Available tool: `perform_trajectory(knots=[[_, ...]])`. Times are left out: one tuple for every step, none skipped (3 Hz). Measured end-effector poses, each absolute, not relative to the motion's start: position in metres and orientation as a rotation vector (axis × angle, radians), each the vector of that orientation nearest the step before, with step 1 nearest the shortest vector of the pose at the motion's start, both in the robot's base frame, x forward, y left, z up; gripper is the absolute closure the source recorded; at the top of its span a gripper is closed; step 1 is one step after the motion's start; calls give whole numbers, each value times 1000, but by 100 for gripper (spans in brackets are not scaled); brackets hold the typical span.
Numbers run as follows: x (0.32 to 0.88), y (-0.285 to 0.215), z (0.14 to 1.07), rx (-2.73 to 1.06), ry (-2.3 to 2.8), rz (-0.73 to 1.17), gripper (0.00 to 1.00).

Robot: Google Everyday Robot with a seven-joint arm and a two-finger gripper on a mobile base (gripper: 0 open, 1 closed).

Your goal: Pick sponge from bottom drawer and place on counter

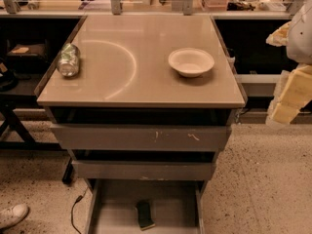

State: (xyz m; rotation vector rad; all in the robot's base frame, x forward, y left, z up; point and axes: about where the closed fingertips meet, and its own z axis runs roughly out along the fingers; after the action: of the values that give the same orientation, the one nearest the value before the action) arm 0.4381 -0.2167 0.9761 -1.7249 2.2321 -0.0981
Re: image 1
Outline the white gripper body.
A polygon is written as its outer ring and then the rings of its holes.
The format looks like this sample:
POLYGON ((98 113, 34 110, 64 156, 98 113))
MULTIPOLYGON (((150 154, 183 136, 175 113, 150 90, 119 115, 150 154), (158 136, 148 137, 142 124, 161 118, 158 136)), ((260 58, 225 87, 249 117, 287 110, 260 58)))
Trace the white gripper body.
POLYGON ((298 63, 312 64, 312 0, 305 1, 292 18, 287 56, 298 63))

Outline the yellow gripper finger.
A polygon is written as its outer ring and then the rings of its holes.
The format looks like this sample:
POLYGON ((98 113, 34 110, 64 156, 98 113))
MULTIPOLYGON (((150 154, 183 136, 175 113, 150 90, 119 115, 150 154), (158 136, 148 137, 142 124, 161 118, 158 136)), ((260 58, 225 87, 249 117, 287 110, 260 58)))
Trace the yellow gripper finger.
POLYGON ((271 33, 265 40, 265 42, 271 46, 282 47, 288 43, 288 32, 290 28, 290 22, 284 23, 273 33, 271 33))
POLYGON ((288 125, 312 100, 312 66, 300 63, 292 72, 283 70, 274 90, 265 123, 288 125))

